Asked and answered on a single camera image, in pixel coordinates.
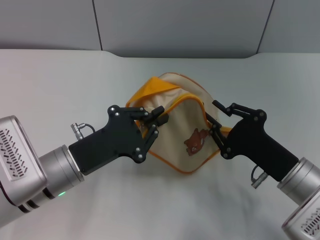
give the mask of yellow bag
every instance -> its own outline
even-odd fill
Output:
[[[177,73],[150,78],[126,107],[144,107],[148,112],[159,106],[169,115],[160,126],[159,136],[149,153],[177,171],[190,174],[219,152],[209,130],[206,112],[218,120],[218,109],[210,94],[192,79]],[[231,128],[222,127],[225,135]]]

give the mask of cartoon bear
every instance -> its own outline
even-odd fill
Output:
[[[205,143],[205,138],[209,135],[209,130],[202,129],[199,132],[198,128],[196,128],[193,131],[191,137],[184,141],[184,144],[187,146],[186,151],[188,152],[189,156],[196,154],[202,149]]]

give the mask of gray wall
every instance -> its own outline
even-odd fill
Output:
[[[320,53],[318,0],[2,0],[0,48],[122,57]]]
[[[260,53],[320,53],[320,1],[275,0]]]

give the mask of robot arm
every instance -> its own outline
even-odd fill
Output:
[[[221,156],[232,159],[244,155],[252,160],[256,167],[252,170],[252,186],[256,189],[271,176],[279,184],[277,187],[299,205],[284,222],[282,229],[292,240],[320,239],[320,169],[305,158],[298,160],[291,152],[266,134],[264,123],[267,114],[261,109],[251,109],[232,103],[224,107],[218,101],[213,104],[229,117],[234,114],[242,117],[227,137],[224,137],[221,125],[207,114],[212,123],[210,134],[221,150]],[[263,173],[255,179],[257,167]]]
[[[116,158],[126,156],[142,163],[158,137],[157,127],[168,121],[162,106],[151,112],[143,107],[107,110],[108,123],[83,137],[84,124],[73,123],[77,142],[37,157],[15,116],[0,119],[0,228],[39,208]],[[143,137],[135,121],[148,129]]]

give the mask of orange trim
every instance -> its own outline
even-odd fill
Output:
[[[199,97],[197,97],[196,95],[194,95],[192,93],[186,93],[186,94],[182,95],[182,97],[179,97],[176,101],[174,101],[172,103],[172,105],[166,111],[164,111],[163,114],[170,113],[177,105],[179,105],[181,102],[188,100],[188,99],[195,100],[199,104],[199,106],[202,110],[203,119],[206,121],[208,128],[211,128],[211,124],[207,121],[206,110],[205,110],[205,107],[204,107],[202,101],[200,100]]]
[[[226,134],[228,135],[228,133],[230,131],[224,131],[224,130],[221,130],[223,134]],[[164,162],[165,164],[168,164],[170,167],[172,167],[174,170],[178,171],[179,173],[182,173],[182,174],[193,174],[195,171],[197,171],[200,167],[202,167],[206,162],[208,162],[210,159],[212,159],[215,155],[217,155],[220,150],[217,150],[215,151],[214,153],[212,153],[206,160],[203,161],[203,163],[201,163],[200,166],[198,166],[195,170],[192,170],[192,171],[182,171],[181,169],[177,168],[176,166],[174,166],[172,163],[168,162],[167,160],[165,160],[164,158],[162,158],[161,156],[157,155],[156,153],[154,153],[153,151],[149,150],[148,151],[151,155],[153,155],[154,157],[156,157],[157,159],[160,159],[162,162]]]
[[[211,124],[208,122],[207,117],[206,117],[206,111],[205,108],[202,104],[202,101],[194,94],[191,93],[186,93],[184,95],[182,95],[182,97],[177,98],[176,101],[173,102],[173,104],[163,113],[163,114],[168,114],[170,113],[177,105],[179,105],[180,103],[182,103],[183,101],[187,100],[187,99],[192,99],[198,102],[198,104],[200,105],[200,108],[202,109],[202,113],[203,113],[203,118],[206,121],[207,125],[209,128],[211,128]],[[228,135],[228,133],[230,132],[232,128],[230,127],[222,127],[221,128],[221,132],[225,135]],[[143,133],[143,136],[145,136],[147,134],[148,130],[146,130]],[[151,155],[153,155],[154,157],[160,159],[161,161],[163,161],[164,163],[168,164],[170,167],[172,167],[173,169],[177,170],[178,172],[182,173],[182,174],[192,174],[194,173],[196,170],[198,170],[202,165],[204,165],[207,161],[209,161],[210,159],[212,159],[215,155],[217,155],[220,150],[215,151],[214,153],[212,153],[206,160],[203,161],[203,163],[201,163],[201,165],[199,167],[197,167],[195,170],[193,171],[182,171],[181,169],[177,168],[176,166],[174,166],[172,163],[168,162],[167,160],[165,160],[163,157],[157,155],[156,153],[154,153],[153,151],[149,150],[148,151]]]
[[[135,102],[134,106],[138,106],[146,97],[151,97],[155,94],[161,94],[178,88],[180,87],[177,85],[153,76],[142,87],[140,87],[140,89],[130,98],[125,106],[129,107],[133,102]]]
[[[179,76],[181,76],[181,77],[184,77],[184,78],[190,80],[191,82],[193,82],[194,84],[198,85],[198,86],[199,86],[200,88],[202,88],[207,94],[210,95],[210,93],[208,93],[199,83],[197,83],[195,80],[192,80],[190,77],[187,77],[186,75],[183,75],[183,74],[180,74],[180,73],[177,73],[177,72],[166,72],[166,73],[164,73],[164,74],[162,74],[162,75],[165,75],[165,74],[176,74],[176,75],[179,75]]]

